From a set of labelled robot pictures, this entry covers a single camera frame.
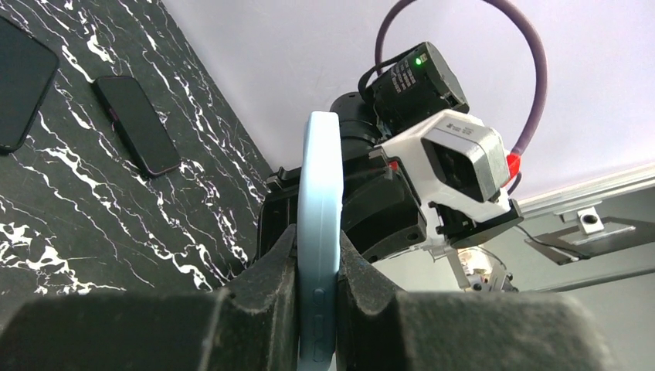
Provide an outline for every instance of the white wall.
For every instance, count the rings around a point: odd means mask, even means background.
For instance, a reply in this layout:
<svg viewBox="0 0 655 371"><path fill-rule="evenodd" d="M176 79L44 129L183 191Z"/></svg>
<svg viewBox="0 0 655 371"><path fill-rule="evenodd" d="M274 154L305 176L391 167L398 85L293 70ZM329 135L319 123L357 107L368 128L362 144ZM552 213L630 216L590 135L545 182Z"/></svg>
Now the white wall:
<svg viewBox="0 0 655 371"><path fill-rule="evenodd" d="M655 274L570 291L596 317L626 371L655 369Z"/></svg>
<svg viewBox="0 0 655 371"><path fill-rule="evenodd" d="M304 123L356 89L396 0L163 0L268 162L300 164ZM548 106L523 161L518 199L655 161L655 2L513 0L538 28L551 71ZM511 147L534 93L515 27L480 0L410 5L385 57L429 40L472 114Z"/></svg>
<svg viewBox="0 0 655 371"><path fill-rule="evenodd" d="M423 250L380 260L373 266L407 291L461 291L448 259L433 262Z"/></svg>

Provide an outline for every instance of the marble wall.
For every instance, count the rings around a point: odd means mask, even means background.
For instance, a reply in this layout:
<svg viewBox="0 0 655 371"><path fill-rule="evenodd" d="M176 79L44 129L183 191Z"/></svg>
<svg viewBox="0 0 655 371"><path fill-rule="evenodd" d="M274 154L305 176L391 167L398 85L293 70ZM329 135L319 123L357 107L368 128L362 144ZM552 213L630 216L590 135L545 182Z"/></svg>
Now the marble wall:
<svg viewBox="0 0 655 371"><path fill-rule="evenodd" d="M211 291L247 267L270 168L162 3L0 0L0 15L61 62L25 145L0 157L0 329L40 295ZM114 74L151 98L178 171L136 171L89 85Z"/></svg>

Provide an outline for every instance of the purple cable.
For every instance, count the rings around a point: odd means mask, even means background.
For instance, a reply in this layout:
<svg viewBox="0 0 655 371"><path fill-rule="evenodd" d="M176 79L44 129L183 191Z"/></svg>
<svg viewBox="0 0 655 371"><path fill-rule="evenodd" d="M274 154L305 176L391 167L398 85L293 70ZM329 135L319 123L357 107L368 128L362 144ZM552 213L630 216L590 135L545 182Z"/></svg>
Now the purple cable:
<svg viewBox="0 0 655 371"><path fill-rule="evenodd" d="M379 65L382 61L382 46L385 42L385 36L389 30L389 26L393 19L404 9L407 5L412 4L415 0L399 0L387 13L387 16L382 21L378 36L375 39L375 65ZM516 140L516 144L512 148L512 152L518 155L523 155L526 147L532 140L532 137L537 131L537 126L541 120L541 115L544 113L546 105L546 93L548 90L548 61L546 59L546 52L544 51L544 44L534 26L525 17L525 15L514 4L508 0L483 0L489 5L505 14L521 31L525 41L528 42L532 59L535 62L535 98L532 100L532 108L530 114L525 122L523 131ZM382 73L382 69L377 70L378 76Z"/></svg>

